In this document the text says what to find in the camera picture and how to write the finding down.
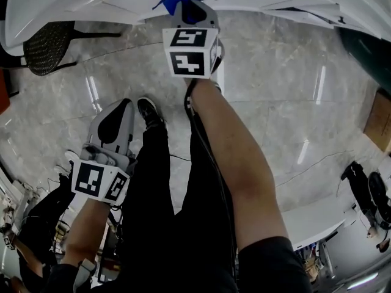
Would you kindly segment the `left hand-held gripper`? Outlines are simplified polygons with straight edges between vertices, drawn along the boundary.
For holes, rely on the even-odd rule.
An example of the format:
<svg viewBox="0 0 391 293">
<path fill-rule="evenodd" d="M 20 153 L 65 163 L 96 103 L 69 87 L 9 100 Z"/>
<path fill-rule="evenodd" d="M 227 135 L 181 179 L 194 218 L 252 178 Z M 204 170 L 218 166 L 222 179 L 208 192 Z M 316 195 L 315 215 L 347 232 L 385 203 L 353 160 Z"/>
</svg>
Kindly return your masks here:
<svg viewBox="0 0 391 293">
<path fill-rule="evenodd" d="M 118 100 L 103 109 L 92 120 L 88 143 L 73 163 L 71 191 L 119 206 L 136 165 L 135 155 L 128 151 L 133 131 L 134 104 L 130 99 Z"/>
</svg>

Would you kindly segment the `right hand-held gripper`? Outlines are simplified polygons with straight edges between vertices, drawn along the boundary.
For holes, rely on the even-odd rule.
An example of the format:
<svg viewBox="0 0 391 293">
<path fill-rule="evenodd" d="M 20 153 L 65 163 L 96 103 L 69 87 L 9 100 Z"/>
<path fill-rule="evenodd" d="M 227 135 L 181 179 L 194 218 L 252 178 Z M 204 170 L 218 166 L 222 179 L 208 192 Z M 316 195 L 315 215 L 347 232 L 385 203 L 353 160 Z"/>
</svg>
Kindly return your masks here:
<svg viewBox="0 0 391 293">
<path fill-rule="evenodd" d="M 191 0 L 179 1 L 173 28 L 163 29 L 163 46 L 173 77 L 208 79 L 223 60 L 224 46 L 215 10 L 202 1 L 194 0 L 194 4 L 195 26 L 201 28 L 191 27 Z"/>
</svg>

